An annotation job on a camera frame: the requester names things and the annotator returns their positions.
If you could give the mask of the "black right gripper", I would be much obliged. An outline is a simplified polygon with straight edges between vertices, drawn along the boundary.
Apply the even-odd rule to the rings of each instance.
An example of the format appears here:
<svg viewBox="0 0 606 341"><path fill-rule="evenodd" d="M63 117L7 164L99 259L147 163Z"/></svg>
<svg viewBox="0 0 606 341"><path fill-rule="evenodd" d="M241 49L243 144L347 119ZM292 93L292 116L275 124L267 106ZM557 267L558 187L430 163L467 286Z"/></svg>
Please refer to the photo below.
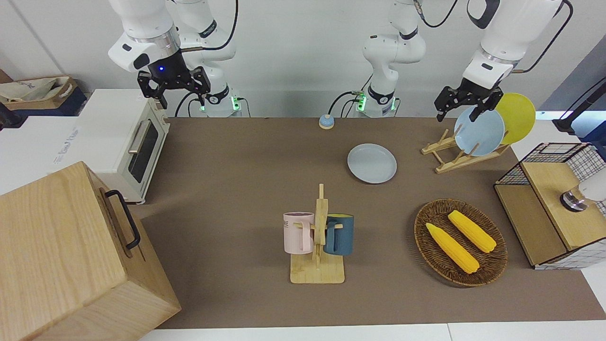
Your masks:
<svg viewBox="0 0 606 341"><path fill-rule="evenodd" d="M211 91L208 75L201 65L190 72L181 51L151 63L149 71L138 71L137 78L139 88L146 99L153 99L161 105L162 109L167 109L168 103L164 91L186 89L197 95L200 106L205 106L206 96ZM158 86L152 88L151 81Z"/></svg>

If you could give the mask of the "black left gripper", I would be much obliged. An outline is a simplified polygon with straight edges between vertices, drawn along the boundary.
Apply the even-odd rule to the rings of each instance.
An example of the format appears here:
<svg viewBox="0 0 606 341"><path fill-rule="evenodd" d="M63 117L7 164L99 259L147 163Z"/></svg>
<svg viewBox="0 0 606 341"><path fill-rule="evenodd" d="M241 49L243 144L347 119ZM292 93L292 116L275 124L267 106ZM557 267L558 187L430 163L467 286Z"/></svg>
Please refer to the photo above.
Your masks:
<svg viewBox="0 0 606 341"><path fill-rule="evenodd" d="M483 114L496 108L504 93L500 87L487 89L467 78L461 80L457 89L445 86L434 101L437 110L437 121L442 122L446 114L461 106L460 101L475 101L475 108L469 115L473 123Z"/></svg>

